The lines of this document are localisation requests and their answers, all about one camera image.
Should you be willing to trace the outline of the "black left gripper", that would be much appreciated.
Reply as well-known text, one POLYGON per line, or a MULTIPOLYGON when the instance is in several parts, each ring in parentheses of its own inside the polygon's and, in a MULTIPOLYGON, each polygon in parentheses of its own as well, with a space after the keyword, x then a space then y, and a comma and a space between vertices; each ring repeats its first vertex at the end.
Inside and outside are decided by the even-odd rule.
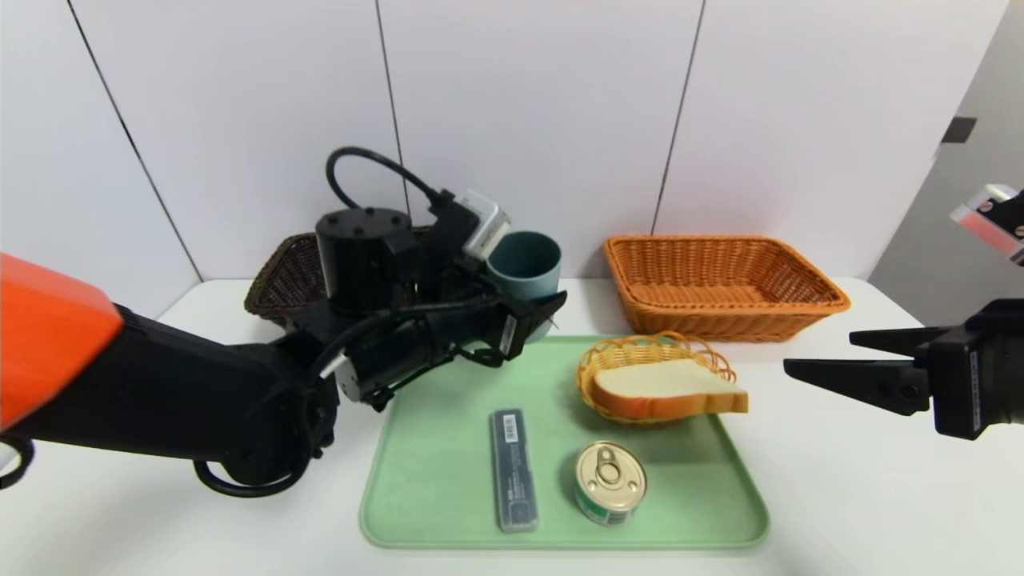
POLYGON ((545 337, 554 316, 566 304, 568 293, 556 291, 526 302, 502 296, 476 296, 456 302, 424 305, 428 335, 444 362, 505 362, 522 352, 528 337, 545 337))

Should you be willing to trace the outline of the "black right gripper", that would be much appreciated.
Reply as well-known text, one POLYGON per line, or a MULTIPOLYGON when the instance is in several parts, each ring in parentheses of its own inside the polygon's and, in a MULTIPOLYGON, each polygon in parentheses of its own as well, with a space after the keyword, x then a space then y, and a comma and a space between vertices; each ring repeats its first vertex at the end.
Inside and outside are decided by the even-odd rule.
POLYGON ((989 302, 952 328, 855 331, 849 342, 907 357, 926 344, 926 370, 911 360, 787 358, 784 372, 902 416, 928 412, 932 397, 936 431, 962 440, 976 440, 994 424, 1023 422, 1020 298, 989 302))

